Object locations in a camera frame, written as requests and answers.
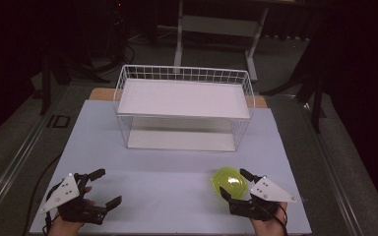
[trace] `floor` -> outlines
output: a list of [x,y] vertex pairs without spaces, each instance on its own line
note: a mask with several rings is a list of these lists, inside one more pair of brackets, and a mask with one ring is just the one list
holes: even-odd
[[[161,29],[159,35],[155,44],[143,35],[130,37],[127,60],[171,65],[175,31]],[[201,39],[197,34],[184,35],[183,66],[246,70],[242,48],[248,41],[232,38],[229,45],[222,45]],[[306,45],[307,41],[296,39],[262,38],[254,56],[259,77],[255,92],[286,82]],[[53,81],[52,106],[46,115],[38,115],[40,100],[30,98],[0,127],[0,235],[21,235],[28,229],[84,100],[94,88],[113,88],[119,69],[100,74],[109,84],[94,83],[75,72],[72,75],[68,86]],[[31,78],[38,88],[40,77]],[[290,88],[265,98],[276,117],[312,235],[378,235],[378,195],[330,98],[324,95],[321,134],[316,134],[306,104],[294,99],[297,90]],[[70,121],[60,128],[52,117]]]

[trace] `white wire basket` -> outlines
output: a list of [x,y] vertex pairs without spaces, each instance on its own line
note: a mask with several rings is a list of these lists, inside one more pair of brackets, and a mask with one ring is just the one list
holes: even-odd
[[114,106],[127,148],[236,151],[255,99],[247,71],[125,65]]

